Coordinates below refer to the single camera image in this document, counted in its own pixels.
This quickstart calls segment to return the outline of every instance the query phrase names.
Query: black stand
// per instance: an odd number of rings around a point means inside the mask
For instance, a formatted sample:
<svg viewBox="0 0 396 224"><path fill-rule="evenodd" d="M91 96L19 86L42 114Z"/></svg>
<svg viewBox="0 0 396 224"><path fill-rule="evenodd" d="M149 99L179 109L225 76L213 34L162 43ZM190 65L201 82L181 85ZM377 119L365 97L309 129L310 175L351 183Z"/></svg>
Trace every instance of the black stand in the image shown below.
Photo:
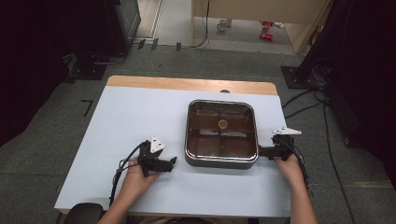
<svg viewBox="0 0 396 224"><path fill-rule="evenodd" d="M95 60L100 63L108 63L107 57L95 56ZM82 53L78 55L78 60L73 66L68 78L71 79L85 79L85 80L102 80L103 74L106 71L106 64L97 64L93 61L91 54Z"/></svg>
<svg viewBox="0 0 396 224"><path fill-rule="evenodd" d="M317 88L309 79L307 81L301 81L296 77L299 67L281 66L280 68L282 69L283 78L285 78L286 85L288 85L289 89L311 90Z"/></svg>

